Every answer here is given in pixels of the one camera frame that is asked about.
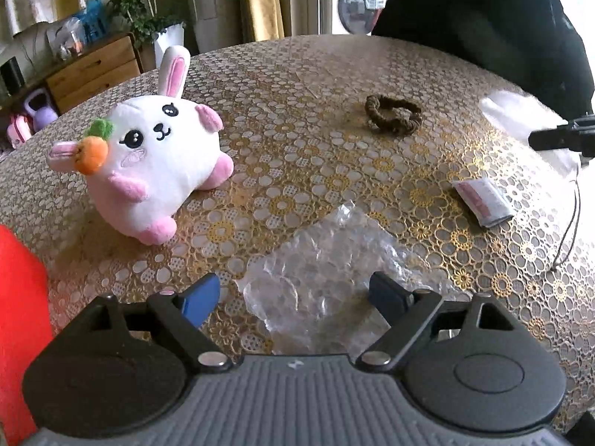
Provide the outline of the clear bubble wrap sheet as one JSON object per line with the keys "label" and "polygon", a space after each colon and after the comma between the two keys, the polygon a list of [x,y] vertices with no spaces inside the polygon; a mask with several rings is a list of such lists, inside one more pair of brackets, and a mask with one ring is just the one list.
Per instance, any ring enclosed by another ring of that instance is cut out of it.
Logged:
{"label": "clear bubble wrap sheet", "polygon": [[356,356],[389,328],[367,299],[375,272],[408,291],[471,298],[351,201],[258,258],[237,286],[276,355]]}

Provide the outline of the patterned lace tablecloth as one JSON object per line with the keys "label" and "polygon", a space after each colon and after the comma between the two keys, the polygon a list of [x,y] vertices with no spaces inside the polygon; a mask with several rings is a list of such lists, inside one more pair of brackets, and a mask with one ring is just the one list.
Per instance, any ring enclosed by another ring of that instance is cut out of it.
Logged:
{"label": "patterned lace tablecloth", "polygon": [[[354,201],[464,291],[497,296],[562,361],[570,427],[594,404],[594,177],[573,186],[540,155],[495,129],[480,101],[507,88],[489,71],[404,41],[319,35],[196,56],[184,94],[224,121],[229,182],[197,192],[166,245],[144,247],[96,213],[84,179],[48,168],[51,144],[80,138],[116,103],[154,92],[155,72],[90,99],[1,165],[1,222],[44,262],[61,329],[92,298],[136,301],[208,272],[223,282],[209,337],[230,355],[269,351],[236,283],[259,256]],[[379,131],[369,95],[422,107],[408,136]],[[481,227],[453,188],[489,178],[514,216]]]}

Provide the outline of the small pink white packet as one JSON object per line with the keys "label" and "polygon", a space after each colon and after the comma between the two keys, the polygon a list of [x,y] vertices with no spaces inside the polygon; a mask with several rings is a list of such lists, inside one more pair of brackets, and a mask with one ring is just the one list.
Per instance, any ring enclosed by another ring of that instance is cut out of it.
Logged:
{"label": "small pink white packet", "polygon": [[489,178],[457,180],[452,185],[481,227],[491,229],[513,218],[513,207]]}

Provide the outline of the white pink bunny plush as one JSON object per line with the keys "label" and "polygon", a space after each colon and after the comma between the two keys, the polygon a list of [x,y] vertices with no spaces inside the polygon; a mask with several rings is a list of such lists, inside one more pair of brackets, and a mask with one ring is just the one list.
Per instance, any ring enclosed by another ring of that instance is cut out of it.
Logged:
{"label": "white pink bunny plush", "polygon": [[220,148],[218,113],[181,96],[190,61],[184,46],[169,47],[156,94],[120,102],[81,140],[55,143],[47,156],[54,171],[85,176],[106,223],[148,246],[176,234],[173,216],[193,191],[220,186],[234,170]]}

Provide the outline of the brown hair scrunchie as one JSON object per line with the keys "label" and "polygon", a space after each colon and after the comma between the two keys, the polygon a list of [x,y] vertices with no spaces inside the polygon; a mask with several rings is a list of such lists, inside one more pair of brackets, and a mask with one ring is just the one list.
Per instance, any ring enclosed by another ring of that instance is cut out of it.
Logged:
{"label": "brown hair scrunchie", "polygon": [[422,107],[406,99],[369,95],[364,104],[369,121],[381,132],[408,136],[422,123]]}

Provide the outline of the red cardboard box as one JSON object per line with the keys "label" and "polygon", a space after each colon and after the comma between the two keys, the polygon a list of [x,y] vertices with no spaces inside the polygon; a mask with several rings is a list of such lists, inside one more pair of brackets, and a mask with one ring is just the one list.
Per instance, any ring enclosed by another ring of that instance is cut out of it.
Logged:
{"label": "red cardboard box", "polygon": [[1,227],[1,426],[9,445],[36,430],[21,387],[26,369],[51,338],[44,264]]}

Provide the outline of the purple kettlebell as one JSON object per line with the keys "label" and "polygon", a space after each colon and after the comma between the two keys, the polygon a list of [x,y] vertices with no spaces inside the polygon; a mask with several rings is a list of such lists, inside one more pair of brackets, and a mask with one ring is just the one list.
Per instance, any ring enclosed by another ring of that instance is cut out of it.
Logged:
{"label": "purple kettlebell", "polygon": [[34,132],[39,132],[58,119],[58,113],[51,106],[51,98],[44,88],[29,94],[23,101],[23,108],[32,119]]}

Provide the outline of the pink toy case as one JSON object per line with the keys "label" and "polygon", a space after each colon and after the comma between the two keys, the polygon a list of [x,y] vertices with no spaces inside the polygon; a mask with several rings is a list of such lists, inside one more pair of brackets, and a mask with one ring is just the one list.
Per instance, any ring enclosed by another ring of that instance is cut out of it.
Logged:
{"label": "pink toy case", "polygon": [[18,149],[33,135],[30,116],[26,114],[12,114],[6,134],[12,148]]}

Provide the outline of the wooden tv cabinet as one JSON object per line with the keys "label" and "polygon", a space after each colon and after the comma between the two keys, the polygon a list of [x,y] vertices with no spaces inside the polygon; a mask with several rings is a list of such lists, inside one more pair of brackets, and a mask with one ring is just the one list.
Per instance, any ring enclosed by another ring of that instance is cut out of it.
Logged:
{"label": "wooden tv cabinet", "polygon": [[61,115],[107,89],[115,88],[142,74],[143,68],[131,33],[115,34],[91,44],[69,61],[55,64],[33,78],[15,96],[1,100],[1,112],[15,112],[37,89],[48,92]]}

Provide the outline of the white plant pot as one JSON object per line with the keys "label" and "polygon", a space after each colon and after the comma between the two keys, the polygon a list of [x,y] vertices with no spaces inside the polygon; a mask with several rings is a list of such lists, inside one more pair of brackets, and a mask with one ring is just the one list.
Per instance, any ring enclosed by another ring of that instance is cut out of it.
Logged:
{"label": "white plant pot", "polygon": [[153,41],[155,66],[158,68],[163,61],[166,50],[173,45],[184,44],[184,24],[177,23],[167,27]]}

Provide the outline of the white standing air conditioner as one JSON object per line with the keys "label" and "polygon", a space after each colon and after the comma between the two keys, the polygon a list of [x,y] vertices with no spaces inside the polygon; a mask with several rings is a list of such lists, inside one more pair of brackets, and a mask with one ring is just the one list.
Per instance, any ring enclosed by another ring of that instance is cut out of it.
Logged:
{"label": "white standing air conditioner", "polygon": [[242,42],[239,0],[189,0],[200,54]]}

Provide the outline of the black speaker cylinder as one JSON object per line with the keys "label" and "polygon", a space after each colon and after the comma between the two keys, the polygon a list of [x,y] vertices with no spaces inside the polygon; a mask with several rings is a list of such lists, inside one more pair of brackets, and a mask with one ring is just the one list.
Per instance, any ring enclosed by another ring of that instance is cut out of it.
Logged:
{"label": "black speaker cylinder", "polygon": [[18,96],[25,87],[25,81],[15,56],[0,65],[0,75],[6,91],[11,97]]}

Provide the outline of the blue gift bag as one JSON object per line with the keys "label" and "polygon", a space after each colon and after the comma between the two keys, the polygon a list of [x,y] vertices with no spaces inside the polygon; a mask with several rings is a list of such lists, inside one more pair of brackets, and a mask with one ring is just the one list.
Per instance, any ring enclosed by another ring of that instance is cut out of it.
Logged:
{"label": "blue gift bag", "polygon": [[109,33],[106,8],[101,0],[88,0],[86,8],[75,13],[83,26],[86,44],[101,41]]}

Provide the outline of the yellow curtain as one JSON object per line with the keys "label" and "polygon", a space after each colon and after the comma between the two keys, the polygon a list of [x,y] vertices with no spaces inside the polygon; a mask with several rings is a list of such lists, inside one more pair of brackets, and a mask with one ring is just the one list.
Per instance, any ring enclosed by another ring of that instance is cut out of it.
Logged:
{"label": "yellow curtain", "polygon": [[244,41],[273,41],[284,37],[279,0],[239,0]]}

